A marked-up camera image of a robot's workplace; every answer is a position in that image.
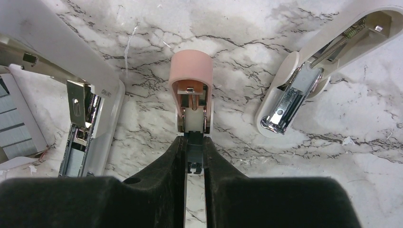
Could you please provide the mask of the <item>staple box tray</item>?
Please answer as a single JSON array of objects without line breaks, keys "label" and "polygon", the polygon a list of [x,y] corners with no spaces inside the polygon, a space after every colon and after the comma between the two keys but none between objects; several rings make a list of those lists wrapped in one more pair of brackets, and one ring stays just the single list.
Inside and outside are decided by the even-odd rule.
[{"label": "staple box tray", "polygon": [[0,67],[0,170],[36,161],[49,148],[14,75]]}]

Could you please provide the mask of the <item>long white stapler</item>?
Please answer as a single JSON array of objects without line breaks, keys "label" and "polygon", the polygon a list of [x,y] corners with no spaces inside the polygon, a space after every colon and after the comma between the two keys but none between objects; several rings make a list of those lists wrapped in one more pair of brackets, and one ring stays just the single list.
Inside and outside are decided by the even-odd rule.
[{"label": "long white stapler", "polygon": [[60,177],[102,176],[125,86],[115,71],[40,0],[0,3],[0,66],[67,87],[70,129]]}]

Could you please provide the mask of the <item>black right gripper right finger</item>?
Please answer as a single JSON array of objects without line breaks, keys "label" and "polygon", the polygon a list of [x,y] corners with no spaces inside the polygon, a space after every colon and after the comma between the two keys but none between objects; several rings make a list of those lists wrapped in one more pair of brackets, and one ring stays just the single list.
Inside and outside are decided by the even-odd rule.
[{"label": "black right gripper right finger", "polygon": [[358,228],[346,191],[331,178],[250,178],[202,143],[207,227]]}]

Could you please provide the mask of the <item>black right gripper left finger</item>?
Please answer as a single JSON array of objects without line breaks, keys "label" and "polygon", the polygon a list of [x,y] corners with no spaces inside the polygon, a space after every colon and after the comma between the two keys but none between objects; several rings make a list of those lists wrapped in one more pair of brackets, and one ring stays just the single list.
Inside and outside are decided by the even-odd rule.
[{"label": "black right gripper left finger", "polygon": [[135,175],[13,178],[0,185],[3,228],[182,228],[188,141],[178,136]]}]

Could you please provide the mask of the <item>grey staple strip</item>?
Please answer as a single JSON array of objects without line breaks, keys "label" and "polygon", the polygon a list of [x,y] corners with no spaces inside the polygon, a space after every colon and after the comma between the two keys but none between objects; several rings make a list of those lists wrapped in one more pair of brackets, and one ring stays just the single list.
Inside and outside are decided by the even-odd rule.
[{"label": "grey staple strip", "polygon": [[203,173],[203,133],[189,131],[185,137],[188,139],[186,147],[188,174],[201,175]]}]

